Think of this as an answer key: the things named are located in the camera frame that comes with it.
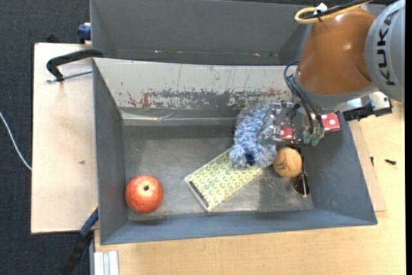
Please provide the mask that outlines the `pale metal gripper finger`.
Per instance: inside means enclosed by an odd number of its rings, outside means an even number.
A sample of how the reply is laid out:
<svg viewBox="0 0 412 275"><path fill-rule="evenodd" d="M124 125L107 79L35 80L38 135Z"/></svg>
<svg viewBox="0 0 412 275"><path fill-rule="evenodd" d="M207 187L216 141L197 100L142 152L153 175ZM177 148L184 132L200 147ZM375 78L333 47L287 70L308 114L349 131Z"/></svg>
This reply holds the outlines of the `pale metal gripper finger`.
<svg viewBox="0 0 412 275"><path fill-rule="evenodd" d="M280 140L280 128L275 125L264 126L257 133L257 141L259 143L275 143Z"/></svg>
<svg viewBox="0 0 412 275"><path fill-rule="evenodd" d="M272 102L265 114L265 120L268 122L277 122L284 113L285 103L284 102Z"/></svg>

